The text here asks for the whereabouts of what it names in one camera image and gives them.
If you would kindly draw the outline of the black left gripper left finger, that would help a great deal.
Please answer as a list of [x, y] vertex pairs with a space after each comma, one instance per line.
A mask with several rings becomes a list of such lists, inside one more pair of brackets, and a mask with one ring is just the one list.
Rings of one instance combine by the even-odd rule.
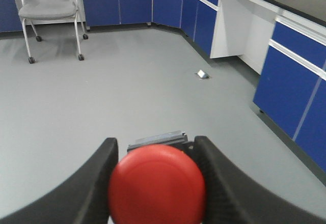
[[67, 180], [1, 223], [107, 223], [107, 186], [118, 156], [117, 139], [106, 138]]

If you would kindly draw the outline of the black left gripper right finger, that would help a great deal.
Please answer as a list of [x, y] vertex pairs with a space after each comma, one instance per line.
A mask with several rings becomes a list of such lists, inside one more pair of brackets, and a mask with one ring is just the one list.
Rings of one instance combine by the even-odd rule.
[[194, 161], [206, 186], [203, 223], [325, 223], [257, 183], [206, 136], [194, 139]]

